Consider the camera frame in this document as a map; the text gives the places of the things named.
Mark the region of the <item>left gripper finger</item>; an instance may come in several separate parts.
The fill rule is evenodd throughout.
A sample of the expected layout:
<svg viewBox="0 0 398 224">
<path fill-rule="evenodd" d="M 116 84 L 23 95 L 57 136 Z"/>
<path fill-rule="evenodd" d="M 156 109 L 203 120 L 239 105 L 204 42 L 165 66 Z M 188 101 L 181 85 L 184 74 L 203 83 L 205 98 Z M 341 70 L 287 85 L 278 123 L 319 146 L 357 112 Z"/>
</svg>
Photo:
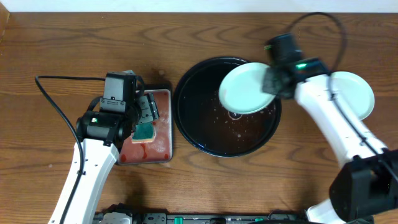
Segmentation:
<svg viewBox="0 0 398 224">
<path fill-rule="evenodd" d="M 157 119 L 159 119 L 159 110 L 157 108 L 157 104 L 155 101 L 155 97 L 153 93 L 149 93 L 147 95 L 148 99 L 149 99 L 149 107 L 151 109 L 151 113 L 152 113 L 152 120 L 155 121 Z"/>
<path fill-rule="evenodd" d="M 141 117 L 138 124 L 150 123 L 154 120 L 153 95 L 144 95 L 138 99 L 141 109 Z"/>
</svg>

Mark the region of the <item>green yellow sponge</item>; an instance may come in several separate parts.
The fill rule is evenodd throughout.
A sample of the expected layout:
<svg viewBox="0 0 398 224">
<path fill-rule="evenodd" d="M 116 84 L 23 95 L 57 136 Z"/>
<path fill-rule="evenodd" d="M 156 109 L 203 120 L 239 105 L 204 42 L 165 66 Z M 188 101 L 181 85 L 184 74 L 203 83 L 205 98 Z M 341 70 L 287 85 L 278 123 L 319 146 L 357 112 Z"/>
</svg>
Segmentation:
<svg viewBox="0 0 398 224">
<path fill-rule="evenodd" d="M 132 142 L 134 144 L 138 143 L 148 143 L 155 139 L 155 128 L 152 123 L 138 124 L 135 131 L 132 133 Z"/>
</svg>

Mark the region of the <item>mint plate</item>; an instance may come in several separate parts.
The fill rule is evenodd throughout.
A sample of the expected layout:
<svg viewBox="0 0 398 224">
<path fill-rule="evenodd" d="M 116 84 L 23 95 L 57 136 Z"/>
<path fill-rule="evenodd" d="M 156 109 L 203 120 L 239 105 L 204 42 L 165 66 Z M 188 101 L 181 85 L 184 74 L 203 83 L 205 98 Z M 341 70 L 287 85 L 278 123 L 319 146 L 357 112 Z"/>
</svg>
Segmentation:
<svg viewBox="0 0 398 224">
<path fill-rule="evenodd" d="M 374 92 L 370 85 L 351 72 L 334 72 L 331 77 L 339 104 L 349 106 L 359 120 L 367 118 L 375 105 Z"/>
<path fill-rule="evenodd" d="M 262 90 L 268 65 L 251 62 L 230 71 L 222 80 L 218 98 L 221 105 L 236 114 L 253 114 L 268 106 L 275 96 Z"/>
</svg>

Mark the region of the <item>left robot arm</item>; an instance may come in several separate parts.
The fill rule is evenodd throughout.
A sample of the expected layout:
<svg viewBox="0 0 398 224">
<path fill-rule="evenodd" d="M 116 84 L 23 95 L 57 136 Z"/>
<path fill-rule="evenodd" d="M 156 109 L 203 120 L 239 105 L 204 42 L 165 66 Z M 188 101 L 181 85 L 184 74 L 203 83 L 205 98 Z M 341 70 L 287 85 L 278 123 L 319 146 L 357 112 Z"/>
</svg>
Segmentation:
<svg viewBox="0 0 398 224">
<path fill-rule="evenodd" d="M 118 150 L 114 144 L 85 138 L 74 146 L 73 162 L 50 223 L 89 223 L 94 219 L 106 179 L 116 165 L 167 162 L 172 157 L 170 93 L 146 91 L 139 99 L 144 116 Z"/>
</svg>

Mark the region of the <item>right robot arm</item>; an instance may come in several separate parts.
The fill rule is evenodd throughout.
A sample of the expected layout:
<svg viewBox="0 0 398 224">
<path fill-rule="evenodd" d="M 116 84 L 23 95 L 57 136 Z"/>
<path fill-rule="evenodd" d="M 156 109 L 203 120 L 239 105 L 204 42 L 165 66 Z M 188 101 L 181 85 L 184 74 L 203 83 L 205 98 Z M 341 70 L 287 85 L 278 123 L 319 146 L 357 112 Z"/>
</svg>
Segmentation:
<svg viewBox="0 0 398 224">
<path fill-rule="evenodd" d="M 263 90 L 294 99 L 312 117 L 341 167 L 329 198 L 310 207 L 316 223 L 348 223 L 397 208 L 397 151 L 391 151 L 355 114 L 349 99 L 363 101 L 355 87 L 341 84 L 317 58 L 274 59 Z"/>
</svg>

